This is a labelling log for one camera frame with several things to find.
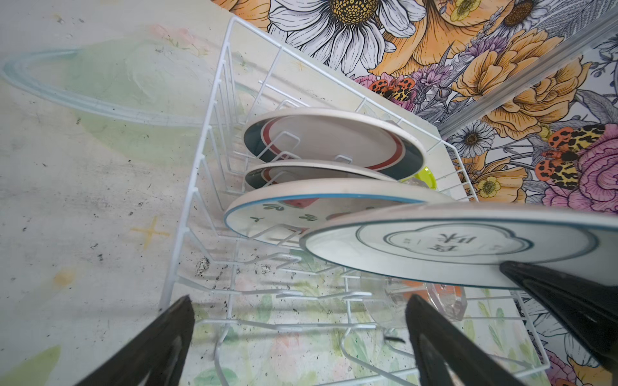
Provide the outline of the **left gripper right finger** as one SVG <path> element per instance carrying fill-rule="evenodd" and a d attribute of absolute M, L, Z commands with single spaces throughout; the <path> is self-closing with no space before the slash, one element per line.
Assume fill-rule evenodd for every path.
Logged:
<path fill-rule="evenodd" d="M 423 298 L 413 295 L 405 311 L 422 385 L 521 385 Z"/>

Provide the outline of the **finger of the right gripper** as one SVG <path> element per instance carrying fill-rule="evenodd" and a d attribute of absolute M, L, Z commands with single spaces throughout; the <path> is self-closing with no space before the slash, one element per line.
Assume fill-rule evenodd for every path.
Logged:
<path fill-rule="evenodd" d="M 521 262 L 503 262 L 500 271 L 544 306 L 603 368 L 617 370 L 616 286 Z"/>

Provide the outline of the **orange plastic bowl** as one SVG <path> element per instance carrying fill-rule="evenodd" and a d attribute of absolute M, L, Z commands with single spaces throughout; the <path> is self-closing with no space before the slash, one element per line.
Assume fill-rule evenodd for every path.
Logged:
<path fill-rule="evenodd" d="M 444 300 L 444 302 L 455 302 L 458 299 L 464 299 L 464 289 L 460 286 L 449 286 L 444 284 L 434 284 L 421 281 L 403 281 L 405 289 L 402 297 L 407 301 L 413 295 L 417 294 L 426 302 L 435 300 L 436 302 Z"/>

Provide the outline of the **watermelon pattern plate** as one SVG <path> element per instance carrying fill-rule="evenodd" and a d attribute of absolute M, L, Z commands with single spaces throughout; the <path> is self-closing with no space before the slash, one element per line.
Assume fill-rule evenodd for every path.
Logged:
<path fill-rule="evenodd" d="M 254 241 L 299 248 L 307 230 L 339 216 L 399 204 L 447 204 L 443 193 L 377 179 L 330 178 L 279 183 L 238 197 L 225 225 Z"/>

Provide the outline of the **front red green rimmed plate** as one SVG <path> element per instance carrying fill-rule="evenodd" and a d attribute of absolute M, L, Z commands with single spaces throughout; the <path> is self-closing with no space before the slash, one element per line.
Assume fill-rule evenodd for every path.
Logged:
<path fill-rule="evenodd" d="M 249 169 L 244 177 L 248 187 L 259 189 L 278 183 L 308 179 L 356 178 L 396 182 L 383 173 L 342 162 L 289 159 L 268 162 Z"/>

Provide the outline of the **white wire dish rack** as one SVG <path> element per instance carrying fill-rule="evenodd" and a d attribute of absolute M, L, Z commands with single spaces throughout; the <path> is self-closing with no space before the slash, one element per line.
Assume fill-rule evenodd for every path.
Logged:
<path fill-rule="evenodd" d="M 426 148 L 440 192 L 464 198 L 454 147 L 438 130 L 388 106 L 250 23 L 232 17 L 218 51 L 201 136 L 159 308 L 182 295 L 196 313 L 187 385 L 417 385 L 403 329 L 379 326 L 361 273 L 300 253 L 299 230 L 242 236 L 225 211 L 259 164 L 243 126 L 270 111 L 333 107 L 393 122 Z"/>

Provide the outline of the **white plate green rim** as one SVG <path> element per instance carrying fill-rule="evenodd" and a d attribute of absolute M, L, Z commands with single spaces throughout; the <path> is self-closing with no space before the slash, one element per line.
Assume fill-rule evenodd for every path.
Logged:
<path fill-rule="evenodd" d="M 301 248 L 383 276 L 512 289 L 503 262 L 617 283 L 617 218 L 533 204 L 401 204 L 343 215 L 309 229 Z"/>

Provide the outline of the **red green rimmed plate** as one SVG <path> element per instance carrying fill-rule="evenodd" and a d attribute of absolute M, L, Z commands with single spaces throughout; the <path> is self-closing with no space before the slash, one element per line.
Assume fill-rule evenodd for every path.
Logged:
<path fill-rule="evenodd" d="M 248 187 L 259 189 L 278 183 L 308 179 L 356 178 L 396 182 L 383 173 L 342 162 L 289 159 L 268 162 L 249 169 L 244 177 Z"/>
<path fill-rule="evenodd" d="M 253 118 L 243 129 L 247 150 L 263 162 L 336 161 L 395 180 L 426 166 L 423 144 L 392 122 L 336 109 L 281 109 Z"/>

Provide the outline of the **rear red green rimmed plate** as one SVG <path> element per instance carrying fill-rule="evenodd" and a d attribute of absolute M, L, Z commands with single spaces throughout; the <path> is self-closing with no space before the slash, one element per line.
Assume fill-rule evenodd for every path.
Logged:
<path fill-rule="evenodd" d="M 263 162 L 336 161 L 395 180 L 426 166 L 423 144 L 392 122 L 336 109 L 281 109 L 253 118 L 243 129 L 247 150 Z"/>

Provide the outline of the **green plastic bowl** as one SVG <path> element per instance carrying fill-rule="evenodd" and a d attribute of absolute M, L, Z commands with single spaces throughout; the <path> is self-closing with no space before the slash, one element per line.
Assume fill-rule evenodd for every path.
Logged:
<path fill-rule="evenodd" d="M 418 173 L 409 178 L 400 180 L 400 183 L 418 186 L 421 188 L 428 188 L 433 191 L 437 190 L 436 178 L 428 167 L 424 167 Z"/>

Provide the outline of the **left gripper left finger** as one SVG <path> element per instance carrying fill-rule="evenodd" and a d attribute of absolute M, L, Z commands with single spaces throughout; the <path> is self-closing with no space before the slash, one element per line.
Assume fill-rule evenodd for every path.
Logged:
<path fill-rule="evenodd" d="M 78 384 L 178 385 L 195 322 L 190 297 L 181 297 Z"/>

